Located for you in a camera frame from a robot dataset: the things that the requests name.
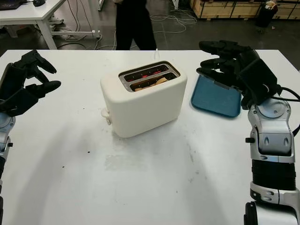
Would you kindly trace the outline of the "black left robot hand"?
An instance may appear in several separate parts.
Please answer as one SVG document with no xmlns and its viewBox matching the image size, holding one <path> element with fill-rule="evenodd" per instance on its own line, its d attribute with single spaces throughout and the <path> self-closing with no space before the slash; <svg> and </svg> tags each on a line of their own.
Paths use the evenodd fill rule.
<svg viewBox="0 0 300 225">
<path fill-rule="evenodd" d="M 38 99 L 58 89 L 60 81 L 49 81 L 40 70 L 55 74 L 55 67 L 43 58 L 37 50 L 24 54 L 19 61 L 9 63 L 0 80 L 0 98 L 7 100 L 19 90 L 25 90 Z"/>
</svg>

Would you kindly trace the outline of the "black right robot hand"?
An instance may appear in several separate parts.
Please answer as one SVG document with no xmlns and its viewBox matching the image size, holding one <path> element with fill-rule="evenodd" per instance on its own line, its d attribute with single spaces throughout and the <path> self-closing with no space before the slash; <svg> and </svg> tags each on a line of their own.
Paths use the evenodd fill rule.
<svg viewBox="0 0 300 225">
<path fill-rule="evenodd" d="M 200 41 L 200 50 L 217 55 L 217 58 L 202 61 L 197 73 L 211 79 L 216 85 L 233 88 L 243 96 L 241 107 L 249 110 L 254 104 L 252 94 L 240 78 L 239 73 L 255 60 L 258 53 L 250 46 L 241 46 L 233 41 Z"/>
</svg>

